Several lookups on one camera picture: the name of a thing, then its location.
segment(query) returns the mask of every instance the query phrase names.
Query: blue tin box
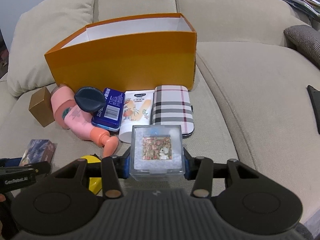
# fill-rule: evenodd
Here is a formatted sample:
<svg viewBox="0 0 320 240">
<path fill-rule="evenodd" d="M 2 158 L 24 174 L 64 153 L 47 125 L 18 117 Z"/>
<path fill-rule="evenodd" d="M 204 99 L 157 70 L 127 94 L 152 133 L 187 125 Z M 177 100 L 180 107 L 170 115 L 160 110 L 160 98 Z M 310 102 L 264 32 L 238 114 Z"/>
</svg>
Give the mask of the blue tin box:
<svg viewBox="0 0 320 240">
<path fill-rule="evenodd" d="M 103 94 L 106 105 L 94 113 L 91 123 L 106 130 L 118 131 L 124 106 L 124 93 L 105 88 Z"/>
</svg>

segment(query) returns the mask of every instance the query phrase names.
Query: beige sofa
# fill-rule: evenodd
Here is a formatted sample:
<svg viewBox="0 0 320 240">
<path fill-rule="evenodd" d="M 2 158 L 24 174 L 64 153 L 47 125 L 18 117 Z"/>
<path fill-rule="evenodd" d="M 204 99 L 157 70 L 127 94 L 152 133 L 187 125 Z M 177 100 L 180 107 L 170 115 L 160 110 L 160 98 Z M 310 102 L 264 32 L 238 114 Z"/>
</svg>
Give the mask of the beige sofa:
<svg viewBox="0 0 320 240">
<path fill-rule="evenodd" d="M 190 100 L 195 132 L 184 139 L 193 156 L 215 162 L 239 158 L 296 193 L 301 223 L 320 227 L 320 135 L 307 85 L 320 89 L 320 71 L 290 49 L 283 30 L 310 24 L 281 0 L 95 0 L 93 21 L 135 14 L 181 12 L 197 31 L 196 78 Z M 53 170 L 101 148 L 55 122 L 43 128 L 28 111 L 34 91 L 19 99 L 0 82 L 0 157 L 20 157 L 33 138 L 58 144 Z M 117 154 L 128 148 L 121 143 Z M 185 187 L 192 182 L 138 183 L 131 187 Z M 223 190 L 223 180 L 213 192 Z"/>
</svg>

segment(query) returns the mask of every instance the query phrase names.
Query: dark blue oval lid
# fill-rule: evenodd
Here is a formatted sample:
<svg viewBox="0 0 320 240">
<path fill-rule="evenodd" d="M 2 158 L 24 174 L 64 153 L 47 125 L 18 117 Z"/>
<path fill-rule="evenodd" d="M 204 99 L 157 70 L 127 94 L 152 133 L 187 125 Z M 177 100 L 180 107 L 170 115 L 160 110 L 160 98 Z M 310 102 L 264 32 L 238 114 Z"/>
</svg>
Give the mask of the dark blue oval lid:
<svg viewBox="0 0 320 240">
<path fill-rule="evenodd" d="M 103 93 L 94 87 L 82 87 L 75 93 L 75 101 L 82 111 L 91 113 L 106 104 Z"/>
</svg>

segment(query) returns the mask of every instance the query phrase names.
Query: white tube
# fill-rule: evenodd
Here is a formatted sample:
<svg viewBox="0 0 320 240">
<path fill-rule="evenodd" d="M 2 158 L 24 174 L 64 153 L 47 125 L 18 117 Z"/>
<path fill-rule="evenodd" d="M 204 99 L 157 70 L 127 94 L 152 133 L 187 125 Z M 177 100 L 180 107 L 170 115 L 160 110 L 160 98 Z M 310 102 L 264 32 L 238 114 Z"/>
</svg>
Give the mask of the white tube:
<svg viewBox="0 0 320 240">
<path fill-rule="evenodd" d="M 154 90 L 127 91 L 124 99 L 119 139 L 131 142 L 133 125 L 149 125 Z"/>
</svg>

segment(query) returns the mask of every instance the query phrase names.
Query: barcode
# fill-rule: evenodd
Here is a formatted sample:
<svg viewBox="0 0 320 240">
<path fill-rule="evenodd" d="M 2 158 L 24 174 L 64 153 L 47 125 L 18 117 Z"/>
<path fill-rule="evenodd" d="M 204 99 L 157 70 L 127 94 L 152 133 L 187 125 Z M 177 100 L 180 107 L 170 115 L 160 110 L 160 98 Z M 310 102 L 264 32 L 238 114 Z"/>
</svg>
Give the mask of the barcode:
<svg viewBox="0 0 320 240">
<path fill-rule="evenodd" d="M 120 108 L 108 105 L 104 113 L 104 117 L 117 121 L 119 117 L 119 112 Z"/>
</svg>

